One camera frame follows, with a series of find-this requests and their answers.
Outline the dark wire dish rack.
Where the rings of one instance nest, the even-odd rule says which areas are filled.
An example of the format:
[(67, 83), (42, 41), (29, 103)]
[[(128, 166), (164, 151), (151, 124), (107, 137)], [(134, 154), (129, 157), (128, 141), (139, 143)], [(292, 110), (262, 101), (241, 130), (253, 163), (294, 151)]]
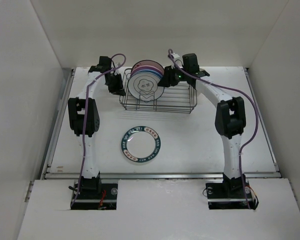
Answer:
[(130, 75), (130, 68), (124, 70), (122, 80), (126, 95), (119, 97), (119, 103), (125, 110), (189, 114), (197, 106), (197, 91), (187, 83), (166, 88), (158, 99), (142, 101), (140, 97), (134, 97), (128, 89)]

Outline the white plate with flower outline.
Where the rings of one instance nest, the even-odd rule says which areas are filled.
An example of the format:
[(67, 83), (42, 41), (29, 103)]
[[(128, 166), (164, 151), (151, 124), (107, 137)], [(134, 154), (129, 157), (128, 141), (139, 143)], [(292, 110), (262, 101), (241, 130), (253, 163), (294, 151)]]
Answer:
[(159, 99), (165, 88), (158, 86), (160, 78), (153, 73), (140, 72), (133, 74), (127, 84), (129, 93), (137, 100), (152, 102)]

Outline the green rimmed white plate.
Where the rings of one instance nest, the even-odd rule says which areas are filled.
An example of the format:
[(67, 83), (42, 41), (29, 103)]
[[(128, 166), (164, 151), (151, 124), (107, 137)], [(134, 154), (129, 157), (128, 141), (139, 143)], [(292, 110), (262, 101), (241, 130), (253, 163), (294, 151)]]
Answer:
[(123, 155), (135, 164), (145, 164), (159, 154), (162, 141), (159, 134), (148, 126), (135, 126), (122, 137), (120, 147)]

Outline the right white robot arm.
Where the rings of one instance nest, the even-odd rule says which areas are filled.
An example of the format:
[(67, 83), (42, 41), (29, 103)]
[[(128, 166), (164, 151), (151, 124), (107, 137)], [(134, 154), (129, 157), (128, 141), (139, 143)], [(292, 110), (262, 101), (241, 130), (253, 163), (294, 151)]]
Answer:
[(229, 95), (226, 92), (228, 87), (214, 83), (211, 75), (200, 68), (196, 54), (179, 56), (169, 49), (168, 58), (172, 64), (165, 67), (159, 86), (168, 88), (184, 81), (213, 104), (216, 108), (214, 125), (224, 152), (221, 196), (227, 199), (246, 198), (246, 177), (241, 160), (242, 134), (246, 127), (244, 99)]

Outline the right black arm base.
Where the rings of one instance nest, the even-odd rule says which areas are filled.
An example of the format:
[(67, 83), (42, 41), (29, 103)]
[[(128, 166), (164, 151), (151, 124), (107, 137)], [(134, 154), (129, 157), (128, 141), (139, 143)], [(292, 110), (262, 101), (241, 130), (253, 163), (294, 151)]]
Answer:
[(234, 184), (225, 180), (209, 181), (202, 194), (207, 198), (210, 210), (256, 210), (259, 206), (259, 199), (249, 182), (246, 181), (243, 187), (240, 179)]

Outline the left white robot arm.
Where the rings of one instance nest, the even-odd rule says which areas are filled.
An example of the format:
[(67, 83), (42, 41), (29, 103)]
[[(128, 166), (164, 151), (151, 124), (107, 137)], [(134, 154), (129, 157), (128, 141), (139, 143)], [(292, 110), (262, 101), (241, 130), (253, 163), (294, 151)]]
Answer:
[(93, 199), (101, 195), (100, 165), (96, 157), (96, 136), (100, 128), (96, 96), (99, 84), (106, 85), (113, 95), (125, 94), (119, 71), (125, 62), (126, 56), (122, 53), (100, 56), (98, 64), (89, 68), (81, 92), (68, 99), (69, 126), (78, 140), (82, 158), (77, 186), (73, 189), (76, 194), (86, 193)]

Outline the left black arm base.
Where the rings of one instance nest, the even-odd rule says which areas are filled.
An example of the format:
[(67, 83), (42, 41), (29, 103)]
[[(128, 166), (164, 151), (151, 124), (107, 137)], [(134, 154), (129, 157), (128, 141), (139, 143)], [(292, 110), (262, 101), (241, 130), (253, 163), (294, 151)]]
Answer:
[(71, 210), (116, 210), (118, 182), (104, 182), (100, 178), (81, 179), (68, 187), (72, 191)]

